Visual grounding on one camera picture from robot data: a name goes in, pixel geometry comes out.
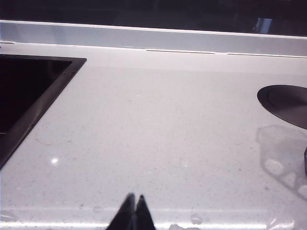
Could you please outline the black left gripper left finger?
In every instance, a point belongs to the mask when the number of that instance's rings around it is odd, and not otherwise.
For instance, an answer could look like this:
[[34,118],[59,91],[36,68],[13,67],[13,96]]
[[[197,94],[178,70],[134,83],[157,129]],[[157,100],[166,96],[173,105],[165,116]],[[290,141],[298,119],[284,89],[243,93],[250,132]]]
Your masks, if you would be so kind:
[[118,212],[110,222],[109,230],[132,230],[134,228],[133,215],[135,211],[135,195],[127,194]]

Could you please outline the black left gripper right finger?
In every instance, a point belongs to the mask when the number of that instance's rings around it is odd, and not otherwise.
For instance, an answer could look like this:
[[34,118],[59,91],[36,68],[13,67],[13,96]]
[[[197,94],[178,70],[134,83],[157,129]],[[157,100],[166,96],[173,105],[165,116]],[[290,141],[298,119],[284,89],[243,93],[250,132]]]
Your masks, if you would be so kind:
[[138,200],[135,214],[137,230],[156,230],[145,197],[143,195],[141,195]]

